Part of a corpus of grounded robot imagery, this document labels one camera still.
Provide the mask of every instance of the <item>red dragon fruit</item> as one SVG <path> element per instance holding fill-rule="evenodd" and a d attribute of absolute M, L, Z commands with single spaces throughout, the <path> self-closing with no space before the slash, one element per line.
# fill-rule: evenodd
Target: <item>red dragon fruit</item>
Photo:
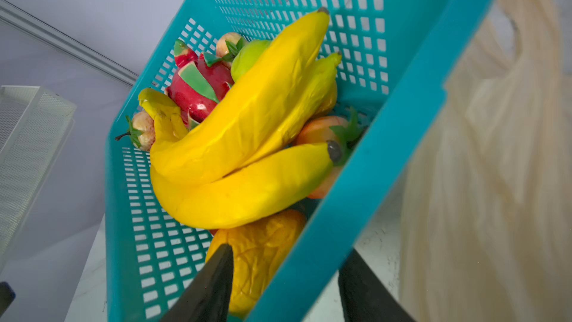
<path fill-rule="evenodd" d="M 175 43 L 175 63 L 179 69 L 165 93 L 181 107 L 186 125 L 190 125 L 189 118 L 201 123 L 234 84 L 231 70 L 220 61 L 209 67 L 204 54 L 197 58 L 181 40 Z"/>

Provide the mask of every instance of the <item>fruit stem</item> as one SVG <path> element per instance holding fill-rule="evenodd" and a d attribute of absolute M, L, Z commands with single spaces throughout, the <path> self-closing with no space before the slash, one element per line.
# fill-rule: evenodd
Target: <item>fruit stem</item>
<path fill-rule="evenodd" d="M 125 132 L 122 135 L 119 135 L 115 138 L 115 140 L 120 140 L 121 138 L 125 137 L 126 135 L 131 135 L 131 132 Z"/>

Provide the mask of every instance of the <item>small artificial fruit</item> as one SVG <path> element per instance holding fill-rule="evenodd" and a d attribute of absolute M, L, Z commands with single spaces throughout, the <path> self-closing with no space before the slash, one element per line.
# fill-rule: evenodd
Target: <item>small artificial fruit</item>
<path fill-rule="evenodd" d="M 207 62 L 209 55 L 212 56 L 202 53 L 197 57 L 181 40 L 175 43 L 179 70 L 165 93 L 181 107 L 182 121 L 189 128 L 207 118 L 234 84 L 231 71 L 222 62 Z"/>
<path fill-rule="evenodd" d="M 228 312 L 245 318 L 290 252 L 306 224 L 304 214 L 285 210 L 250 224 L 220 229 L 206 253 L 212 257 L 223 244 L 232 246 L 234 274 Z"/>
<path fill-rule="evenodd" d="M 243 37 L 237 32 L 227 32 L 223 36 L 220 37 L 218 42 L 216 43 L 216 56 L 219 58 L 224 57 L 226 54 L 229 53 L 228 43 L 232 43 L 233 45 L 237 45 L 237 43 Z"/>
<path fill-rule="evenodd" d="M 335 140 L 344 151 L 341 162 L 332 169 L 320 186 L 308 195 L 310 199 L 322 199 L 328 194 L 351 154 L 351 147 L 361 138 L 362 131 L 363 129 L 358 126 L 358 114 L 354 109 L 351 109 L 349 122 L 343 117 L 326 116 L 311 120 L 302 128 L 295 140 L 296 146 Z"/>
<path fill-rule="evenodd" d="M 260 55 L 266 51 L 271 43 L 272 41 L 270 40 L 252 40 L 239 51 L 231 67 L 234 82 L 237 82 L 242 75 L 246 74 L 254 66 Z"/>
<path fill-rule="evenodd" d="M 149 151 L 155 142 L 155 128 L 153 126 L 153 118 L 145 111 L 141 111 L 133 115 L 133 119 L 125 116 L 129 128 L 127 132 L 117 136 L 115 140 L 120 140 L 126 135 L 129 136 L 133 146 L 142 151 Z"/>

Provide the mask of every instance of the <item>banana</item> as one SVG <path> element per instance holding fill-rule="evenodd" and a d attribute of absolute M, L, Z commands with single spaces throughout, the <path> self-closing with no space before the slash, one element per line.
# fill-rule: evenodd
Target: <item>banana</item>
<path fill-rule="evenodd" d="M 241 167 L 248 166 L 276 151 L 281 150 L 296 138 L 306 121 L 322 105 L 325 97 L 336 87 L 336 67 L 341 62 L 341 55 L 336 52 L 327 58 L 312 63 L 304 74 L 305 90 L 288 117 Z"/>
<path fill-rule="evenodd" d="M 333 106 L 336 105 L 338 101 L 338 85 L 336 84 L 336 80 L 333 80 L 333 85 L 331 86 L 328 94 L 325 96 L 324 101 L 322 101 L 320 107 L 316 110 L 316 113 L 310 118 L 310 120 L 314 118 L 320 118 L 326 116 L 330 111 L 333 110 Z"/>
<path fill-rule="evenodd" d="M 173 184 L 151 164 L 151 183 L 163 209 L 178 222 L 227 229 L 267 217 L 306 197 L 330 173 L 332 159 L 341 157 L 339 149 L 334 141 L 287 148 L 199 186 Z"/>
<path fill-rule="evenodd" d="M 155 171 L 203 185 L 243 165 L 296 107 L 328 25 L 329 13 L 320 9 L 286 27 L 201 125 L 178 142 L 153 145 Z"/>
<path fill-rule="evenodd" d="M 181 119 L 181 108 L 167 95 L 155 89 L 146 88 L 141 90 L 138 98 L 139 105 L 151 118 L 155 119 L 158 114 L 169 118 L 169 129 L 156 135 L 155 140 L 176 142 L 189 133 Z"/>

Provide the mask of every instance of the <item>teal plastic basket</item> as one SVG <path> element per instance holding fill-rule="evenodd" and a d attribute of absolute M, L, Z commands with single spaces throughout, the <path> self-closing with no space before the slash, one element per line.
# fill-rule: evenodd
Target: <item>teal plastic basket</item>
<path fill-rule="evenodd" d="M 205 263 L 210 233 L 183 226 L 157 202 L 149 155 L 129 140 L 125 115 L 140 90 L 161 91 L 175 72 L 173 44 L 215 52 L 229 31 L 273 39 L 327 7 L 321 55 L 340 51 L 337 114 L 352 106 L 368 125 L 329 195 L 312 214 L 248 321 L 299 321 L 343 263 L 361 230 L 446 99 L 443 83 L 491 0 L 184 0 L 114 122 L 106 145 L 110 321 L 158 320 Z"/>

